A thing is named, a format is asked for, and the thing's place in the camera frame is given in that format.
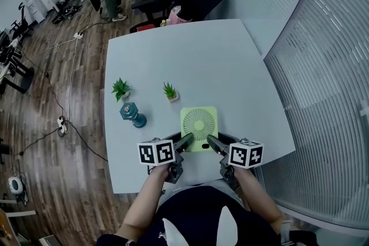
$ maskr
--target fan center hub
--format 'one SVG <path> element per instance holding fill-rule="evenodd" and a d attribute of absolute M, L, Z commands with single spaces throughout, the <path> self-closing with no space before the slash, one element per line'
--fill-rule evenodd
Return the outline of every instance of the fan center hub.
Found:
<path fill-rule="evenodd" d="M 205 125 L 204 125 L 203 121 L 198 120 L 198 121 L 195 122 L 194 127 L 195 127 L 196 130 L 203 130 Z"/>

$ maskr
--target person's left arm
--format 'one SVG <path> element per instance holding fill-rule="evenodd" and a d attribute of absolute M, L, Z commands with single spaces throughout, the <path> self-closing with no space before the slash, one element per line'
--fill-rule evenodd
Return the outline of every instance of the person's left arm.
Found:
<path fill-rule="evenodd" d="M 116 232 L 117 236 L 137 242 L 146 232 L 152 223 L 167 176 L 168 165 L 155 167 L 151 171 L 140 193 L 129 208 L 121 228 Z"/>

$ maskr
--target sneaker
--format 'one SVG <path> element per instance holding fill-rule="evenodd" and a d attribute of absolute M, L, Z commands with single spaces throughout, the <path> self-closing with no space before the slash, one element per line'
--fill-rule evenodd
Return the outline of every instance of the sneaker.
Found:
<path fill-rule="evenodd" d="M 127 19 L 127 15 L 122 15 L 120 13 L 118 13 L 118 15 L 116 16 L 116 18 L 113 18 L 113 22 L 119 22 L 119 21 L 124 21 L 125 19 Z"/>

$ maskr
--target white plant pot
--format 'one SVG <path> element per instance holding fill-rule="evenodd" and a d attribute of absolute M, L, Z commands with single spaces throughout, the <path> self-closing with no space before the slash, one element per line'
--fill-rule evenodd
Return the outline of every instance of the white plant pot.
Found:
<path fill-rule="evenodd" d="M 128 90 L 123 96 L 122 96 L 122 98 L 121 99 L 125 99 L 127 96 L 129 96 L 129 93 L 130 93 L 130 91 Z"/>
<path fill-rule="evenodd" d="M 170 100 L 170 99 L 168 99 L 168 101 L 169 101 L 170 103 L 173 103 L 173 102 L 174 102 L 174 101 L 176 101 L 177 99 L 179 99 L 178 92 L 176 93 L 176 96 L 175 96 L 174 98 L 172 98 L 171 100 Z"/>

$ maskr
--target potted plant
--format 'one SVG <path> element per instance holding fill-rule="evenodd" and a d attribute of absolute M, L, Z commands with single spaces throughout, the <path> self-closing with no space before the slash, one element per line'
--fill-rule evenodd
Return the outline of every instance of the potted plant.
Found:
<path fill-rule="evenodd" d="M 121 78 L 113 84 L 113 91 L 111 93 L 115 93 L 116 101 L 118 102 L 120 99 L 123 99 L 129 95 L 130 87 L 126 82 L 123 82 Z"/>
<path fill-rule="evenodd" d="M 173 88 L 172 85 L 169 84 L 169 82 L 167 82 L 167 84 L 165 84 L 164 82 L 164 93 L 167 96 L 168 101 L 173 102 L 176 101 L 178 99 L 178 94 L 175 91 L 175 89 Z"/>

